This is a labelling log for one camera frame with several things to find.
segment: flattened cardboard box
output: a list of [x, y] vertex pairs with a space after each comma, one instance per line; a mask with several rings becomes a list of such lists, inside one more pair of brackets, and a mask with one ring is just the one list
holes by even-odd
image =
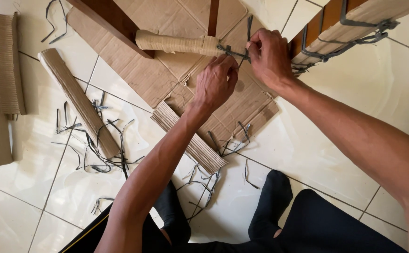
[[[210, 0], [115, 0], [117, 5], [139, 26], [161, 35], [198, 38], [207, 34]], [[217, 37], [231, 46], [245, 46], [247, 10], [238, 0], [221, 0], [217, 21]], [[89, 17], [73, 8], [68, 23], [152, 108], [165, 101], [179, 116], [193, 99], [196, 77], [210, 57], [193, 53], [156, 51], [154, 60], [141, 57]], [[251, 32], [261, 27], [253, 20]], [[180, 83], [190, 75], [187, 86]], [[250, 135], [259, 130], [278, 107], [273, 91], [257, 80], [247, 61], [242, 64], [239, 81], [230, 99], [213, 113], [197, 132], [212, 148], [211, 131], [219, 147], [233, 136], [241, 140], [244, 126], [251, 124]]]

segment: hand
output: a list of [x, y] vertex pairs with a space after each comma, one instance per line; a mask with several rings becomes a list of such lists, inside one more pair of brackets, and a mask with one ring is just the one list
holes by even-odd
[[283, 83], [295, 80], [287, 49], [287, 39], [278, 30], [259, 29], [247, 43], [251, 65], [256, 77], [273, 90], [278, 91]]
[[210, 116], [233, 94], [238, 72], [239, 66], [234, 57], [212, 57], [197, 77], [197, 92], [193, 103]]

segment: yellow stripe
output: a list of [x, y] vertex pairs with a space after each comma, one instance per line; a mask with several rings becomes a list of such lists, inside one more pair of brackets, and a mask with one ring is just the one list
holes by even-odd
[[68, 248], [66, 248], [66, 250], [64, 250], [63, 252], [61, 252], [61, 253], [64, 253], [64, 252], [66, 252], [68, 249], [70, 249], [73, 245], [75, 245], [79, 240], [81, 240], [84, 236], [86, 236], [87, 234], [89, 234], [89, 232], [90, 231], [92, 231], [92, 229], [94, 229], [96, 226], [98, 226], [102, 221], [104, 221], [107, 217], [109, 216], [109, 214], [108, 215], [106, 215], [100, 222], [98, 222], [95, 226], [93, 226], [91, 229], [89, 229], [89, 231], [87, 231], [85, 234], [83, 234], [83, 236], [81, 236], [78, 240], [76, 240], [74, 243], [72, 243], [72, 245], [70, 245]]

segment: finger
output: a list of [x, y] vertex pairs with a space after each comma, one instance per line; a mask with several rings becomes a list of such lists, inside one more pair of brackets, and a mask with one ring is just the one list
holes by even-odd
[[221, 62], [223, 62], [224, 59], [226, 59], [228, 55], [220, 55], [219, 57], [217, 57], [217, 59], [212, 63], [212, 65], [217, 65], [220, 64]]
[[262, 42], [264, 41], [267, 36], [269, 35], [270, 31], [265, 29], [265, 28], [259, 28], [259, 30], [257, 30], [253, 36], [251, 36], [250, 41], [257, 43], [257, 42]]
[[261, 51], [258, 48], [258, 45], [256, 43], [253, 43], [251, 41], [247, 42], [247, 49], [248, 49], [248, 55], [251, 59], [251, 61], [257, 61], [260, 56], [261, 56]]
[[230, 69], [229, 75], [230, 78], [228, 78], [228, 88], [231, 91], [231, 94], [234, 92], [235, 85], [237, 83], [237, 80], [239, 79], [237, 71], [234, 69]]
[[229, 73], [229, 70], [234, 70], [235, 72], [239, 72], [239, 66], [237, 65], [237, 61], [234, 59], [233, 56], [226, 57], [222, 62], [221, 66], [223, 66], [223, 70]]
[[278, 30], [273, 30], [273, 32], [275, 35], [277, 35], [279, 38], [282, 38], [281, 33]]
[[217, 60], [217, 57], [216, 56], [212, 57], [211, 60], [207, 63], [206, 66], [211, 65], [215, 60]]

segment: black sock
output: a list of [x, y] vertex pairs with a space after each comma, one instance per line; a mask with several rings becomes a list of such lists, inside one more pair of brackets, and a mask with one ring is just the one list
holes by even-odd
[[290, 182], [286, 175], [280, 171], [270, 171], [262, 188], [258, 208], [248, 228], [250, 239], [273, 238], [275, 232], [280, 229], [278, 220], [292, 198]]
[[179, 203], [173, 182], [170, 180], [153, 206], [164, 221], [164, 229], [172, 246], [185, 244], [190, 239], [190, 227]]

